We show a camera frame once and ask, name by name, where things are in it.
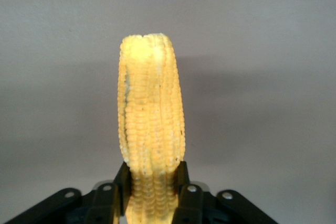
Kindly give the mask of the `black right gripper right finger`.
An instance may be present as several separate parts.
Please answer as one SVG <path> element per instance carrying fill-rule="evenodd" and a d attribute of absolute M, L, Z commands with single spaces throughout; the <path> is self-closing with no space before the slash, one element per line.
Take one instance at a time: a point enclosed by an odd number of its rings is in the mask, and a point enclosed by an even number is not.
<path fill-rule="evenodd" d="M 191 183 L 187 162 L 180 162 L 175 176 L 178 206 L 172 223 L 276 223 L 269 215 L 235 190 L 219 191 L 215 196 Z"/>

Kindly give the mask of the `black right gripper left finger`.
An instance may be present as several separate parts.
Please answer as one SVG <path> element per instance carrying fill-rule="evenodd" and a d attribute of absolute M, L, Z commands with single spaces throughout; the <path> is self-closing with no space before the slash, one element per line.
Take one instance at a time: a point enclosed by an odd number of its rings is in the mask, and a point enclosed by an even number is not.
<path fill-rule="evenodd" d="M 130 195 L 130 169 L 122 163 L 113 181 L 99 182 L 85 195 L 75 188 L 62 189 L 7 223 L 119 223 Z"/>

